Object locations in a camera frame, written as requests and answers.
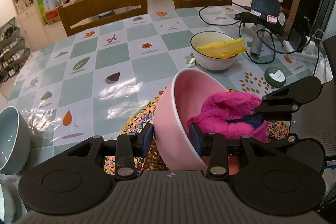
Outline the grey-blue ceramic bowl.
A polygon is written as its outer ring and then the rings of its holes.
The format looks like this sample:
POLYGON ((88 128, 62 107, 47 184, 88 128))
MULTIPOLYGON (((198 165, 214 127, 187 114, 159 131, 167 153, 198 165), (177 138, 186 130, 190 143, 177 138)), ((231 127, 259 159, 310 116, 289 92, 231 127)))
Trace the grey-blue ceramic bowl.
POLYGON ((14 106, 1 111, 1 174, 19 173, 30 153, 31 135, 21 113, 14 106))

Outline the left wooden chair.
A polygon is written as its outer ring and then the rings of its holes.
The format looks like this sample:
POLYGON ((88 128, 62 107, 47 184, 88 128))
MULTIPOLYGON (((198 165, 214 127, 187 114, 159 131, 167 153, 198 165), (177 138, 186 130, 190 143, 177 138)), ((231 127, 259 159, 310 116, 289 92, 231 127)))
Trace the left wooden chair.
POLYGON ((148 10, 147 0, 82 0, 60 8, 58 13, 66 34, 71 36, 89 28, 147 14, 148 10), (125 9, 127 7, 131 9, 86 24, 79 24, 82 20, 90 19, 104 12, 125 9))

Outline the magenta cleaning cloth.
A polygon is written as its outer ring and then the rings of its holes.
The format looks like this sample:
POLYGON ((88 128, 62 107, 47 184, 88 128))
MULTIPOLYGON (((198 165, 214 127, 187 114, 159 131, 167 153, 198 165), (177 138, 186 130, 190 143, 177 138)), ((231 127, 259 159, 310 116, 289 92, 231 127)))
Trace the magenta cleaning cloth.
POLYGON ((191 117, 187 124, 195 122, 204 133, 218 133, 227 139, 248 135, 266 143, 268 121, 244 118, 260 104, 261 99, 249 93, 215 93, 203 102, 200 114, 191 117))

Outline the pink ceramic bowl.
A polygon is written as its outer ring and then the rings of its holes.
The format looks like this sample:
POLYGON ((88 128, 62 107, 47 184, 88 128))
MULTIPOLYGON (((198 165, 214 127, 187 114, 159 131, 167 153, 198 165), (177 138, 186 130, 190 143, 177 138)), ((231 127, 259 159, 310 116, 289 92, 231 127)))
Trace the pink ceramic bowl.
POLYGON ((207 165, 189 140, 187 121, 201 112, 205 100, 227 89, 197 69, 182 69, 168 84, 155 109, 155 142, 170 170, 202 170, 207 165))

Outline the small screen device on stand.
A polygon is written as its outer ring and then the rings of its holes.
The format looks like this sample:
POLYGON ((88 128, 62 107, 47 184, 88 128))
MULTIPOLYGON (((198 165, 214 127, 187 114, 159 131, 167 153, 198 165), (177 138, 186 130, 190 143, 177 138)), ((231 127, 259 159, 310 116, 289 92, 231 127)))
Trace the small screen device on stand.
POLYGON ((248 12, 241 12, 235 15, 235 20, 242 23, 253 23, 255 30, 253 33, 250 54, 259 57, 264 39, 264 34, 270 36, 280 34, 278 15, 280 13, 280 3, 276 0, 252 0, 248 12))

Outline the white ceramic bowl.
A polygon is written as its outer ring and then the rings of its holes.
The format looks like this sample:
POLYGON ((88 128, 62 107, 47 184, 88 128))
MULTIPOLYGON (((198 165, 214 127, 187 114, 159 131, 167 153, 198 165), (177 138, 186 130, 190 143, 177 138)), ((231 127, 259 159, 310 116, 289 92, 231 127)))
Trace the white ceramic bowl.
POLYGON ((210 71, 229 68, 236 57, 246 51, 244 39, 234 39, 218 31, 203 31, 191 40, 193 56, 197 64, 210 71))

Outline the checkered tablecloth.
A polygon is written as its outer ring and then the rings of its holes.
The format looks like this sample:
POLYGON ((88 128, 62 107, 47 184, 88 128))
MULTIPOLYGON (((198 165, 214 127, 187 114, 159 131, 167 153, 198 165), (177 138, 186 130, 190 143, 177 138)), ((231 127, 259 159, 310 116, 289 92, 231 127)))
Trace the checkered tablecloth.
POLYGON ((30 54, 9 105, 32 133, 26 168, 91 137, 118 137, 144 121, 137 110, 158 100, 174 75, 200 69, 194 34, 222 32, 252 44, 253 26, 234 21, 240 7, 161 11, 88 29, 30 54))

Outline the yellow sponge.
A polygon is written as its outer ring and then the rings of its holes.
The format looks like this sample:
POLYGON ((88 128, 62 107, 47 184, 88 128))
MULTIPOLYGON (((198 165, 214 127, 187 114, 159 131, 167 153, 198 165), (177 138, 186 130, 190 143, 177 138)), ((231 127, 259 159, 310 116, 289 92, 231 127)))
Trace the yellow sponge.
POLYGON ((229 59, 247 50, 243 38, 211 42, 198 47, 198 52, 216 59, 229 59))

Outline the shoe rack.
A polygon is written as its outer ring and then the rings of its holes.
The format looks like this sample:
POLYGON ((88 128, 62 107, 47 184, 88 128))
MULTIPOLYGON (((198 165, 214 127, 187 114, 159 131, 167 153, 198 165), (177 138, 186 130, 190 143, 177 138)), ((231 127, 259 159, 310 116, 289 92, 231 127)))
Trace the shoe rack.
POLYGON ((0 49, 0 75, 3 83, 18 75, 30 56, 30 49, 26 46, 15 17, 1 26, 0 49))

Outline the green round timer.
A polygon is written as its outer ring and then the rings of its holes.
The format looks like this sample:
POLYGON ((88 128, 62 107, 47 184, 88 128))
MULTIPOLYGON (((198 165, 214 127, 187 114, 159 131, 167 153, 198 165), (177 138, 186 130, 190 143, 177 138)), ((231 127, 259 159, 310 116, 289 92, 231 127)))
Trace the green round timer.
POLYGON ((286 76, 280 69, 276 67, 269 67, 264 73, 265 80, 270 86, 274 88, 281 88, 286 83, 286 76))

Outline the colourful woven placemat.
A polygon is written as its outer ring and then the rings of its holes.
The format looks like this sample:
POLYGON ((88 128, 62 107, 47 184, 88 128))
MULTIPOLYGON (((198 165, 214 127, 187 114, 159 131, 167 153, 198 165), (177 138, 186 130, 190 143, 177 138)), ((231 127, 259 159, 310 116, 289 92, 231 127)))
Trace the colourful woven placemat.
MULTIPOLYGON (((155 109, 157 107, 157 103, 161 98, 163 91, 159 91, 159 96, 155 97, 155 99, 151 102, 148 102, 142 108, 138 110, 135 115, 130 118, 126 125, 124 125, 121 133, 140 133, 141 130, 146 126, 147 123, 153 122, 153 117, 155 113, 155 109)), ((283 139, 288 137, 289 128, 283 121, 271 121, 268 124, 268 131, 266 133, 266 137, 269 141, 283 139)), ((150 150, 146 157, 135 157, 134 158, 135 168, 138 174, 141 174, 144 170, 168 170, 164 161, 162 160, 156 142, 152 141, 150 150)), ((104 171, 107 174, 114 175, 115 172, 115 157, 114 156, 106 156, 104 162, 104 171)))

